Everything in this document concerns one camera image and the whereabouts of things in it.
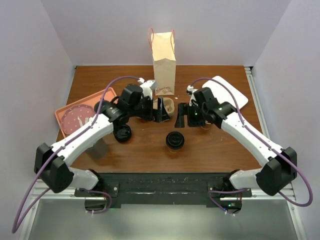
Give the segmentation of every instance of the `wall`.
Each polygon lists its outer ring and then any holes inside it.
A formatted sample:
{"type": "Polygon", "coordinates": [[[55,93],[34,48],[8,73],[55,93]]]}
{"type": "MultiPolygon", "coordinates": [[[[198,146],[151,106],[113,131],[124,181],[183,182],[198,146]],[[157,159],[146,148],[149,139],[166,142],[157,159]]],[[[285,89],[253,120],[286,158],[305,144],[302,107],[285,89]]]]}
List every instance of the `wall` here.
{"type": "MultiPolygon", "coordinates": [[[[313,187],[311,207],[299,208],[310,240],[319,239],[320,2],[292,0],[253,68],[270,136],[298,153],[298,166],[313,187]]],[[[299,178],[297,201],[308,200],[299,178]]]]}
{"type": "Polygon", "coordinates": [[[175,29],[181,65],[253,66],[290,0],[41,0],[76,65],[150,65],[147,31],[175,29]]]}
{"type": "Polygon", "coordinates": [[[0,1],[0,33],[0,239],[15,240],[36,148],[57,137],[54,110],[66,103],[73,66],[39,0],[0,1]]]}

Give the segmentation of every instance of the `brown table top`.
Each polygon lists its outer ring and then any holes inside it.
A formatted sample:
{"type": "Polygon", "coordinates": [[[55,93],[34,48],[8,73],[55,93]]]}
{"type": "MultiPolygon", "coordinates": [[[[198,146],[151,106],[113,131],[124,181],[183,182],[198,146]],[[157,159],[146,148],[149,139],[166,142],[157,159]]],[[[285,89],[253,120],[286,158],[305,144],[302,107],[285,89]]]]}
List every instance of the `brown table top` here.
{"type": "MultiPolygon", "coordinates": [[[[67,104],[103,90],[107,84],[120,76],[137,76],[154,79],[153,66],[78,66],[75,71],[67,104]]],[[[128,125],[132,138],[118,143],[113,134],[103,139],[108,145],[105,157],[91,159],[86,152],[75,160],[72,167],[94,169],[97,172],[231,172],[235,169],[259,168],[254,157],[232,136],[216,126],[209,130],[200,127],[174,128],[177,104],[188,103],[187,86],[200,77],[221,76],[243,93],[249,102],[242,109],[245,119],[261,131],[255,104],[243,66],[178,65],[176,66],[175,95],[166,96],[175,104],[174,116],[166,122],[142,122],[132,117],[128,125]],[[179,131],[185,143],[177,153],[171,153],[165,143],[168,133],[179,131]]],[[[120,95],[123,88],[134,83],[133,79],[120,80],[111,87],[120,95]]],[[[200,88],[203,82],[195,87],[200,88]]],[[[58,140],[63,138],[61,132],[58,140]]]]}

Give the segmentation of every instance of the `black lid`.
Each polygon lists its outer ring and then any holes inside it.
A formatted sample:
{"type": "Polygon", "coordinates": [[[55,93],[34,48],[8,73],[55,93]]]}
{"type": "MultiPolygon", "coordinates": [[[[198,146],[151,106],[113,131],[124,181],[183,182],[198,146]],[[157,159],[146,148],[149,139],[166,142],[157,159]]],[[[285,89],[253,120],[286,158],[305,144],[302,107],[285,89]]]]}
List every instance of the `black lid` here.
{"type": "Polygon", "coordinates": [[[172,131],[166,136],[165,143],[171,149],[180,149],[185,144],[185,138],[180,132],[172,131]]]}
{"type": "Polygon", "coordinates": [[[132,136],[131,128],[126,124],[121,125],[120,127],[113,130],[113,135],[119,143],[124,143],[128,141],[132,136]]]}

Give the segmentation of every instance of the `wooden table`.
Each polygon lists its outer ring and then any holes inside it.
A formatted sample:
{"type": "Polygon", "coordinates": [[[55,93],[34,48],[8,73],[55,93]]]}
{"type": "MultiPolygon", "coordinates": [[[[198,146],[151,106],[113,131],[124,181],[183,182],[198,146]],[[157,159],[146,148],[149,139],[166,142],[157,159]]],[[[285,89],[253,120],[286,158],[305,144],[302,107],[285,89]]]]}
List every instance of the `wooden table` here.
{"type": "MultiPolygon", "coordinates": [[[[117,77],[129,75],[145,80],[153,79],[153,66],[78,66],[67,104],[103,90],[117,77]]],[[[197,78],[214,76],[221,76],[249,99],[241,112],[261,131],[243,66],[178,65],[175,95],[166,96],[174,101],[174,117],[162,123],[142,122],[132,117],[128,123],[132,129],[129,142],[118,143],[113,134],[109,134],[103,138],[108,145],[105,157],[94,160],[84,152],[72,167],[94,169],[97,172],[231,172],[235,169],[259,168],[258,162],[240,143],[215,126],[209,130],[200,127],[174,128],[177,104],[190,100],[186,94],[187,86],[197,78]],[[184,135],[185,143],[179,152],[171,153],[165,139],[168,133],[177,130],[184,135]]],[[[133,79],[120,80],[112,88],[120,95],[126,85],[134,82],[133,79]]],[[[200,88],[204,83],[205,81],[199,82],[195,86],[200,88]]]]}

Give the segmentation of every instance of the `white wall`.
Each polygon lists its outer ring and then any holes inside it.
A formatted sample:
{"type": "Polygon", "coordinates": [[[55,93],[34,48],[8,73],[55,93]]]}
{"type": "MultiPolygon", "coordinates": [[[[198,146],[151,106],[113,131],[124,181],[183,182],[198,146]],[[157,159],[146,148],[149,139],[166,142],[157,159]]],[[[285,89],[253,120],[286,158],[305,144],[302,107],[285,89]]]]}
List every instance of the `white wall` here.
{"type": "MultiPolygon", "coordinates": [[[[320,188],[320,1],[292,0],[253,75],[270,136],[293,147],[313,187],[310,207],[299,208],[308,239],[319,239],[320,188]]],[[[293,181],[299,202],[308,200],[301,178],[293,181]]]]}
{"type": "Polygon", "coordinates": [[[175,29],[181,65],[253,66],[290,0],[41,0],[73,64],[152,64],[147,31],[175,29]]]}
{"type": "Polygon", "coordinates": [[[0,239],[35,176],[36,148],[58,133],[73,66],[39,0],[0,1],[0,239]]]}

